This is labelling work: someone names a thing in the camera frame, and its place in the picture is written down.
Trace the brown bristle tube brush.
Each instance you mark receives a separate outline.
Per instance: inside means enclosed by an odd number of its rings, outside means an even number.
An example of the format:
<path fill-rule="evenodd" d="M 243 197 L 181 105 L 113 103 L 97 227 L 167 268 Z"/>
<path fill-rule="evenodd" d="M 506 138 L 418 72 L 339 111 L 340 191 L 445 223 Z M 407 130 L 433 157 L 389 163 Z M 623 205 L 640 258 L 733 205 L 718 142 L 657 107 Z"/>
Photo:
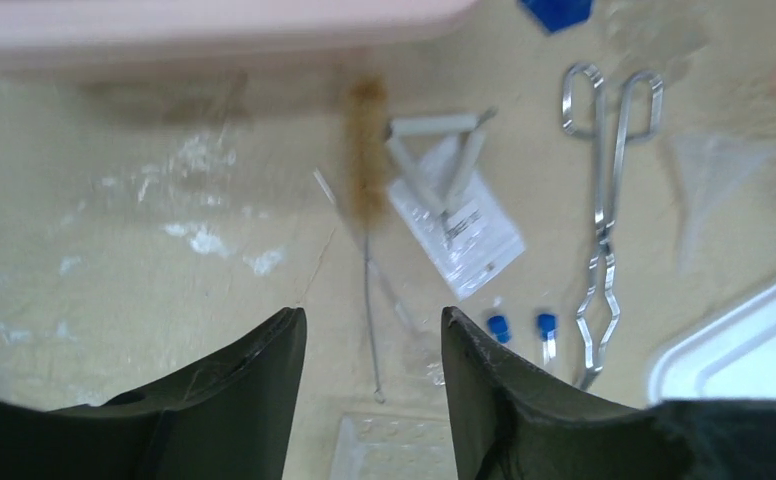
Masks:
<path fill-rule="evenodd" d="M 371 354 L 374 401 L 386 402 L 376 341 L 371 295 L 371 229 L 385 211 L 386 158 L 384 135 L 387 91 L 382 78 L 367 75 L 351 85 L 346 104 L 346 139 L 353 219 L 361 232 L 364 319 Z"/>

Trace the graduated cylinder blue base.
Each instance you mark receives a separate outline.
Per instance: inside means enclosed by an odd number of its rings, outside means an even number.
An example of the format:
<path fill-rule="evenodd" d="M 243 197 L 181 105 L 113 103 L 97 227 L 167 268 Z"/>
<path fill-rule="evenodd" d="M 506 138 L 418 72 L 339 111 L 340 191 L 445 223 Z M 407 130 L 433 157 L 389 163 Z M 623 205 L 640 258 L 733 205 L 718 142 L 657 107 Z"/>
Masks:
<path fill-rule="evenodd" d="M 591 16 L 593 0 L 518 0 L 547 34 L 556 34 L 585 23 Z"/>

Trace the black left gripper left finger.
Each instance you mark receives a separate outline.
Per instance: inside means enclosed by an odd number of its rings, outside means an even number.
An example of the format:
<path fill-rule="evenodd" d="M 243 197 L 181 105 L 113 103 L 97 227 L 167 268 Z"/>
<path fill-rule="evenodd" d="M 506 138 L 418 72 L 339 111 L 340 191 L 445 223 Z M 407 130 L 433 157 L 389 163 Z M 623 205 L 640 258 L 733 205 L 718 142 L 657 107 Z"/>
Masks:
<path fill-rule="evenodd" d="M 100 406 L 0 400 L 0 479 L 279 479 L 306 342 L 304 310 L 284 308 Z"/>

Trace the metal crucible tongs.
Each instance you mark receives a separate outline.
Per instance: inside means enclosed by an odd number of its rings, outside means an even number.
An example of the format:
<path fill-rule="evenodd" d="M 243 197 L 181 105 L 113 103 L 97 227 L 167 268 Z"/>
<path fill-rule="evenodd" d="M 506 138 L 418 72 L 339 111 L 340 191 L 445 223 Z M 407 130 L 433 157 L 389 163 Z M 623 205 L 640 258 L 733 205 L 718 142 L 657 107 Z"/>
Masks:
<path fill-rule="evenodd" d="M 592 126 L 580 129 L 574 115 L 574 83 L 585 77 L 592 89 L 594 119 Z M 649 116 L 646 127 L 637 132 L 630 130 L 632 107 L 636 90 L 644 86 L 649 90 Z M 614 291 L 616 279 L 616 255 L 613 247 L 613 231 L 617 224 L 618 200 L 623 179 L 627 147 L 652 140 L 659 132 L 664 103 L 665 82 L 655 70 L 633 73 L 621 87 L 618 123 L 614 152 L 606 152 L 606 81 L 599 67 L 581 61 L 571 65 L 562 81 L 561 120 L 565 134 L 591 143 L 593 180 L 593 230 L 594 244 L 587 266 L 587 291 L 576 309 L 575 321 L 583 341 L 583 369 L 575 387 L 587 391 L 603 372 L 610 340 L 620 321 L 621 308 Z M 587 314 L 597 293 L 603 294 L 610 318 L 599 341 L 593 339 Z"/>

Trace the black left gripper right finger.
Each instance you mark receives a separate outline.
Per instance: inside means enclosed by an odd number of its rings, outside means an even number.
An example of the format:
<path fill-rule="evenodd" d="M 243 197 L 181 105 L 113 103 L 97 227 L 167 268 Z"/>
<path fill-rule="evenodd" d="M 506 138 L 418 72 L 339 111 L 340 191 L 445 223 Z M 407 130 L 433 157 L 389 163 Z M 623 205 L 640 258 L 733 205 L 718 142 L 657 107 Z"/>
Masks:
<path fill-rule="evenodd" d="M 776 401 L 634 409 L 545 372 L 454 306 L 441 352 L 462 479 L 776 479 Z"/>

